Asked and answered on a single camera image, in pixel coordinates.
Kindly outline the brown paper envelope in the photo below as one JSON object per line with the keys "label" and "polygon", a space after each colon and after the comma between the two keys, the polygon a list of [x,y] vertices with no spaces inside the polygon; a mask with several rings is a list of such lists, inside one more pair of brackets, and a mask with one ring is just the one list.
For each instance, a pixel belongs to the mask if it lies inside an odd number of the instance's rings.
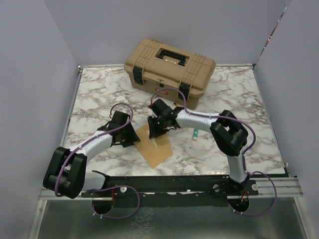
{"label": "brown paper envelope", "polygon": [[160,145],[159,147],[156,147],[153,141],[149,139],[148,124],[137,129],[136,134],[140,138],[140,141],[135,142],[134,145],[152,169],[156,168],[173,155],[171,143],[166,134],[156,138]]}

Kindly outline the green white glue stick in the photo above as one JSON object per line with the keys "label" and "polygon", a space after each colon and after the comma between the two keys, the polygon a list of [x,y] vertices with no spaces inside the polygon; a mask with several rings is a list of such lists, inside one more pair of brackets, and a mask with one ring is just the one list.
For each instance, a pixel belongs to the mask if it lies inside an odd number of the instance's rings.
{"label": "green white glue stick", "polygon": [[194,131],[193,131],[193,136],[192,136],[192,139],[193,139],[193,140],[197,140],[197,138],[198,138],[198,133],[199,133],[199,130],[198,130],[198,129],[194,129]]}

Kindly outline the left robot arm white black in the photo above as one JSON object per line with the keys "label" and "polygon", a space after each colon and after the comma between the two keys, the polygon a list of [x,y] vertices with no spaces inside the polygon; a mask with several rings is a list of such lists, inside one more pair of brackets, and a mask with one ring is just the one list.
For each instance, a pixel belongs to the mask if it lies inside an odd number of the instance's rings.
{"label": "left robot arm white black", "polygon": [[55,149],[43,179],[43,187],[57,196],[76,198],[83,191],[94,191],[106,196],[110,191],[108,175],[86,170],[87,163],[106,149],[120,145],[123,148],[140,141],[129,114],[116,111],[112,119],[84,142],[71,148]]}

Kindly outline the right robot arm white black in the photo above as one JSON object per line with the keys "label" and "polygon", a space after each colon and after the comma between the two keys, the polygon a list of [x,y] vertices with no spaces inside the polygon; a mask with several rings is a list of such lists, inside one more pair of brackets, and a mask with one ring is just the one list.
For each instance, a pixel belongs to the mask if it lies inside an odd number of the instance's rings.
{"label": "right robot arm white black", "polygon": [[211,133],[221,152],[227,156],[229,165],[229,189],[240,195],[247,189],[248,173],[243,161],[248,131],[235,115],[228,110],[220,114],[190,111],[185,107],[171,108],[158,99],[149,105],[155,114],[148,117],[149,138],[166,134],[171,129],[193,128]]}

